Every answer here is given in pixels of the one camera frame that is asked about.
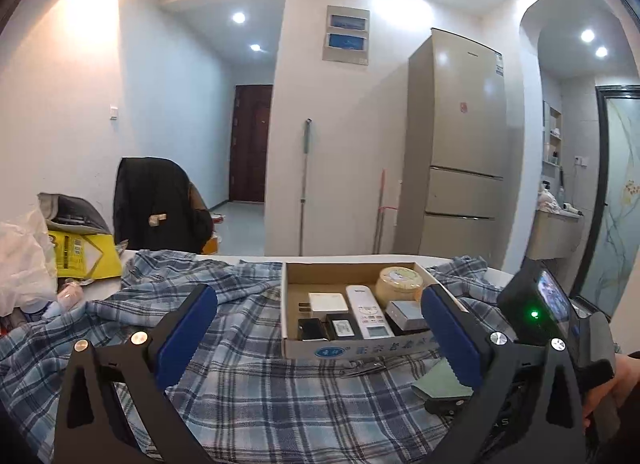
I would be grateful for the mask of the person's right hand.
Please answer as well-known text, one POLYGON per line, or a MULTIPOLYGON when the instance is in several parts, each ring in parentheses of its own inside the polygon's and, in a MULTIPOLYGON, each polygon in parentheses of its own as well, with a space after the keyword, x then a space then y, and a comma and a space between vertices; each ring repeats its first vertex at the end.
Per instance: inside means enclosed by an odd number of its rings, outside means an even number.
POLYGON ((616 354, 616 370, 612 380, 592 388, 586 395, 582 406, 582 426, 587 428, 591 422, 589 417, 596 407, 605 399, 611 398, 620 409, 639 384, 640 361, 638 352, 633 354, 616 354))

